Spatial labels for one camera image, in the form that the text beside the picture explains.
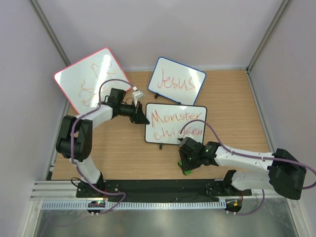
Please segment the green black eraser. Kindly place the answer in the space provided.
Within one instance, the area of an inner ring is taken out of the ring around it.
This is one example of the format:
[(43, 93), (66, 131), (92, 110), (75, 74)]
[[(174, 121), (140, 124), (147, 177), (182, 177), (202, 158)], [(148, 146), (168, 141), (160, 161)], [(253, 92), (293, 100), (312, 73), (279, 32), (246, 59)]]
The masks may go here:
[(178, 166), (180, 167), (180, 169), (181, 169), (183, 175), (187, 176), (187, 175), (190, 175), (190, 174), (191, 174), (191, 172), (192, 172), (191, 170), (185, 170), (185, 169), (183, 168), (183, 164), (182, 164), (181, 161), (178, 162)]

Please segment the black framed whiteboard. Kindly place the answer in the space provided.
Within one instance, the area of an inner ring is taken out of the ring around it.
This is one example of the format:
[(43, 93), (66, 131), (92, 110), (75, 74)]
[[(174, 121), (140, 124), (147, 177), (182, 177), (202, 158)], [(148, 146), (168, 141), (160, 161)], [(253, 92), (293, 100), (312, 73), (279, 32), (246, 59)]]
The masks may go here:
[(147, 143), (178, 145), (184, 135), (204, 141), (205, 106), (148, 103), (146, 118), (150, 122), (145, 126)]

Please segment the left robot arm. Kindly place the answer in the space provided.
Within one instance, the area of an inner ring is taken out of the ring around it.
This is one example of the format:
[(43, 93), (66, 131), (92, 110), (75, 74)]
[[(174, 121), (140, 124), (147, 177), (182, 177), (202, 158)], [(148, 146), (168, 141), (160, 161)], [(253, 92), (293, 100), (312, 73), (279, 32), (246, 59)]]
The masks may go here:
[(97, 107), (78, 116), (65, 116), (59, 130), (56, 151), (68, 159), (81, 176), (81, 182), (93, 197), (100, 197), (104, 191), (102, 173), (96, 168), (92, 157), (92, 134), (99, 125), (117, 116), (128, 117), (134, 124), (148, 125), (150, 122), (142, 110), (139, 101), (144, 93), (133, 88), (133, 102), (123, 101), (126, 92), (112, 88), (104, 99), (99, 97)]

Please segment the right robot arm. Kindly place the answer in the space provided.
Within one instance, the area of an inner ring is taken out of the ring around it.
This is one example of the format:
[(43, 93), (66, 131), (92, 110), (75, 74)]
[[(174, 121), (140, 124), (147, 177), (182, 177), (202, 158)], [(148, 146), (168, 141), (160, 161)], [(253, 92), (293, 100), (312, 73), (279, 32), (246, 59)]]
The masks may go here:
[(218, 142), (206, 145), (191, 137), (180, 139), (180, 167), (183, 172), (204, 166), (233, 166), (243, 171), (229, 170), (222, 189), (233, 196), (248, 189), (274, 190), (292, 200), (299, 200), (307, 173), (306, 168), (287, 150), (255, 153), (226, 147)]

